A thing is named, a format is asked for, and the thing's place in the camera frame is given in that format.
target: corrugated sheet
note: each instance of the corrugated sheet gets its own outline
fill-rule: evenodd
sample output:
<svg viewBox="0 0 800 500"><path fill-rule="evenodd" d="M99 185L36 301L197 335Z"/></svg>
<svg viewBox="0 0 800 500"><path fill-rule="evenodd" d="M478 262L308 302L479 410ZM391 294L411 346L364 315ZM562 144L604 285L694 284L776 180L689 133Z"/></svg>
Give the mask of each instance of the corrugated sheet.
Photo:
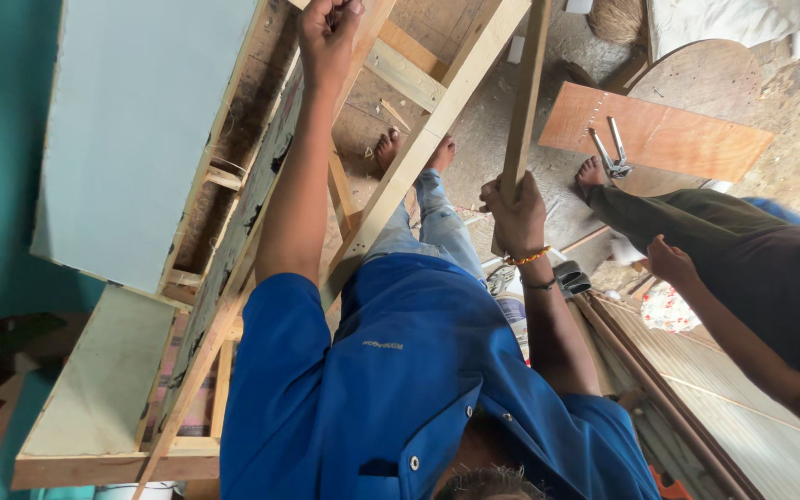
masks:
<svg viewBox="0 0 800 500"><path fill-rule="evenodd" d="M722 352L649 329L637 314L602 303L767 500L800 499L798 417L758 390Z"/></svg>

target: bare foot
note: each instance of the bare foot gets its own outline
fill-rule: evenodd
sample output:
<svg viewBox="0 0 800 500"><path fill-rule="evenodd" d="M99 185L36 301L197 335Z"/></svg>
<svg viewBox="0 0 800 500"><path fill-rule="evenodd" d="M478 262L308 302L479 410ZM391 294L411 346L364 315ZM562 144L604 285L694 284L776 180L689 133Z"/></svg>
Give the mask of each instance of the bare foot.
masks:
<svg viewBox="0 0 800 500"><path fill-rule="evenodd" d="M592 156L585 160L576 174L576 183L586 197L591 188L604 185L604 165L601 165L601 158Z"/></svg>
<svg viewBox="0 0 800 500"><path fill-rule="evenodd" d="M455 149L455 142L452 136L447 133L440 141L440 144L437 144L434 154L428 158L425 168L433 168L437 170L439 175L442 175L446 167L452 163L452 159L455 158Z"/></svg>
<svg viewBox="0 0 800 500"><path fill-rule="evenodd" d="M403 146L403 140L400 139L400 132L394 129L387 131L381 135L379 144L375 147L375 161L379 163L383 172L388 171L388 167L394 162L397 152Z"/></svg>

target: light blue jeans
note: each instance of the light blue jeans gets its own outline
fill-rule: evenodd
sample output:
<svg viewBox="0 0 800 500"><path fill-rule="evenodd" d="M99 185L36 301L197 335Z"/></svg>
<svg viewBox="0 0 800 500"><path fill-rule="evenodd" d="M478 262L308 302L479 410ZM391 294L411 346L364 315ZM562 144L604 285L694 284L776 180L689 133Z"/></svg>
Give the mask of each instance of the light blue jeans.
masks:
<svg viewBox="0 0 800 500"><path fill-rule="evenodd" d="M421 171L415 182L415 194L421 208L421 241L409 229L409 214L401 200L362 263L394 253L439 257L483 282L483 267L471 243L468 227L446 197L437 170Z"/></svg>

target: black wristband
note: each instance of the black wristband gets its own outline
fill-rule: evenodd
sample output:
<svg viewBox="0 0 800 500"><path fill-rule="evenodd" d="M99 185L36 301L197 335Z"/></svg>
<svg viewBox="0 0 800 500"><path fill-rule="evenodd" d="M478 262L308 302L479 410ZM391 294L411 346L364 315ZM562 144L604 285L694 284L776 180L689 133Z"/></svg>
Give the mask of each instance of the black wristband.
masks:
<svg viewBox="0 0 800 500"><path fill-rule="evenodd" d="M524 283L524 277L520 278L520 283L521 285L524 286L524 288L532 288L534 290L549 290L551 287L555 285L555 283L557 283L557 276L555 276L551 281L549 281L545 285L528 285Z"/></svg>

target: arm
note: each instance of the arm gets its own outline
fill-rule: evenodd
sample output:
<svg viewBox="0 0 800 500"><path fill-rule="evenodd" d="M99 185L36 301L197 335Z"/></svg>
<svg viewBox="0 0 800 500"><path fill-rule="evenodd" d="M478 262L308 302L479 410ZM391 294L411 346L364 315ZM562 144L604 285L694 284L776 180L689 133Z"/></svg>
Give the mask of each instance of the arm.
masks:
<svg viewBox="0 0 800 500"><path fill-rule="evenodd" d="M520 201L505 205L499 196L499 180L483 185L481 199L496 220L496 240L514 259L538 254L545 246L545 202L527 172L521 183ZM573 322L561 296L560 286L548 290L530 288L555 278L547 256L520 266L530 341L530 365L558 395L600 396L597 371L585 340Z"/></svg>
<svg viewBox="0 0 800 500"><path fill-rule="evenodd" d="M668 281L694 310L708 333L758 389L800 417L800 372L715 298L680 248L668 246L662 235L647 247L650 268Z"/></svg>
<svg viewBox="0 0 800 500"><path fill-rule="evenodd" d="M304 95L292 146L261 222L257 281L292 272L317 283L326 232L326 175L335 102L348 75L362 5L312 0L299 17ZM333 33L326 17L340 13Z"/></svg>

